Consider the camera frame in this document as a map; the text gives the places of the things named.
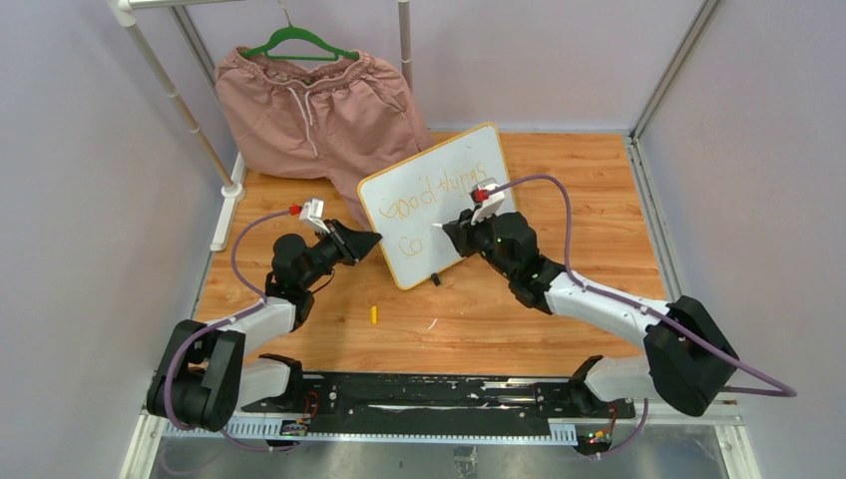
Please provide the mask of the yellow-framed whiteboard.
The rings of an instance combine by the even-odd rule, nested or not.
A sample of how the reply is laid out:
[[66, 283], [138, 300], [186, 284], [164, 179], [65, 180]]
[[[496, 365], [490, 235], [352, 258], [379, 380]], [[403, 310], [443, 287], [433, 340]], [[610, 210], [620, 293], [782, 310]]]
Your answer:
[[357, 194], [396, 286], [411, 289], [458, 263], [436, 226], [471, 209], [471, 190], [510, 180], [498, 127], [484, 123], [362, 180]]

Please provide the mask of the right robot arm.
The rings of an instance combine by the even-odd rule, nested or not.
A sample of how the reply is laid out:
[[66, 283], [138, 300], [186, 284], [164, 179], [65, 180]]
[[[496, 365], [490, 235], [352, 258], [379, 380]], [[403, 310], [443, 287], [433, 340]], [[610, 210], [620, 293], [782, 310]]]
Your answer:
[[624, 398], [661, 399], [693, 417], [704, 414], [736, 370], [738, 356], [705, 306], [643, 298], [589, 282], [543, 255], [536, 232], [519, 213], [478, 223], [466, 210], [441, 229], [462, 257], [479, 255], [503, 276], [527, 308], [591, 324], [641, 348], [639, 357], [593, 356], [574, 375], [570, 402], [595, 416]]

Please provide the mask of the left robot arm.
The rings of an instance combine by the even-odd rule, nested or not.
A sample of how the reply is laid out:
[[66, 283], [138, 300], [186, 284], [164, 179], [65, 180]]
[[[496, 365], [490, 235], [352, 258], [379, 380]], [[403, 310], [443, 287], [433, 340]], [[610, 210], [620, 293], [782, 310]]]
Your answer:
[[223, 430], [234, 413], [256, 402], [282, 412], [306, 399], [300, 361], [272, 353], [245, 358], [270, 340], [302, 327], [310, 315], [313, 286], [339, 265], [353, 266], [381, 242], [379, 233], [325, 221], [313, 245], [297, 234], [279, 237], [257, 304], [215, 322], [179, 322], [147, 392], [148, 413], [180, 430]]

